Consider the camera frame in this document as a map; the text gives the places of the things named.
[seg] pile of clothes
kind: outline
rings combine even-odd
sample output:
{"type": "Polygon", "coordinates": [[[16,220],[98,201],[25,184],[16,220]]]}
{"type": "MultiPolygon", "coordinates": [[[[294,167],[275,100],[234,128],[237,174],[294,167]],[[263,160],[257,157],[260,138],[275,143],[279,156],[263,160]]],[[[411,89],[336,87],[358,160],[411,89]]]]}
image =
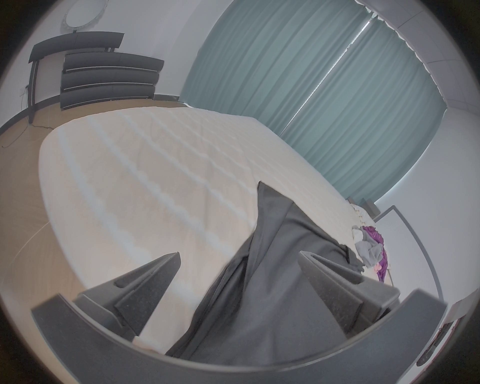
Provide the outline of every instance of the pile of clothes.
{"type": "Polygon", "coordinates": [[[367,268],[373,268],[381,282],[385,281],[388,259],[384,239],[375,227],[353,227],[353,240],[359,256],[367,268]]]}

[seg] gray cloth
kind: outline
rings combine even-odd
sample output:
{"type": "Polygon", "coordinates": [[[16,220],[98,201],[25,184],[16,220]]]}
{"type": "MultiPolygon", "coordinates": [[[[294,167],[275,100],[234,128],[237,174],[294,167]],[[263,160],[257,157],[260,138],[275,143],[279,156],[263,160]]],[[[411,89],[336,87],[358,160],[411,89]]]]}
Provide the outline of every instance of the gray cloth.
{"type": "Polygon", "coordinates": [[[258,185],[258,221],[211,286],[168,356],[210,364],[265,366],[327,351],[346,337],[297,262],[299,251],[354,271],[363,265],[290,199],[258,185]]]}
{"type": "Polygon", "coordinates": [[[384,246],[376,242],[366,230],[363,228],[360,228],[360,230],[363,233],[363,240],[355,243],[355,248],[357,248],[357,252],[367,268],[372,268],[382,259],[384,246]]]}

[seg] green curtain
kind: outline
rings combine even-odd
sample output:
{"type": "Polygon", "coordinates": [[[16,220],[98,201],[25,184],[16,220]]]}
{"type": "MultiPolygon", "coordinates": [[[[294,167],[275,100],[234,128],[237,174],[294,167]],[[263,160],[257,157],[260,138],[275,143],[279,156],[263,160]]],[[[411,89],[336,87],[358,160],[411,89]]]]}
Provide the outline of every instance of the green curtain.
{"type": "Polygon", "coordinates": [[[446,109],[405,41],[353,0],[234,0],[180,100],[255,117],[358,202],[405,175],[446,109]]]}

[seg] teal curtain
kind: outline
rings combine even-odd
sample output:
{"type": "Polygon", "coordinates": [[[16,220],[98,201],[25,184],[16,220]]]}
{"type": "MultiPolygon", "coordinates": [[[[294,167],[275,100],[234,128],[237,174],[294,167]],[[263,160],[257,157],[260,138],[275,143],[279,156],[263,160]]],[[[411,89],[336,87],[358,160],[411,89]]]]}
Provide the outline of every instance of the teal curtain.
{"type": "Polygon", "coordinates": [[[405,41],[371,16],[353,0],[234,0],[180,100],[255,117],[344,197],[375,201],[418,160],[446,105],[405,41]]]}

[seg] round mirror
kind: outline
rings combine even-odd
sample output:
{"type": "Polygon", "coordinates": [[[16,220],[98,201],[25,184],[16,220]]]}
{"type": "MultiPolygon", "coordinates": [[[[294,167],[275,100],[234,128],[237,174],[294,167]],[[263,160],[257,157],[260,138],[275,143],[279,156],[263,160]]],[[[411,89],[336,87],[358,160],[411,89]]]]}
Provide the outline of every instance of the round mirror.
{"type": "Polygon", "coordinates": [[[108,0],[77,0],[63,18],[67,29],[85,28],[98,20],[103,14],[108,0]]]}

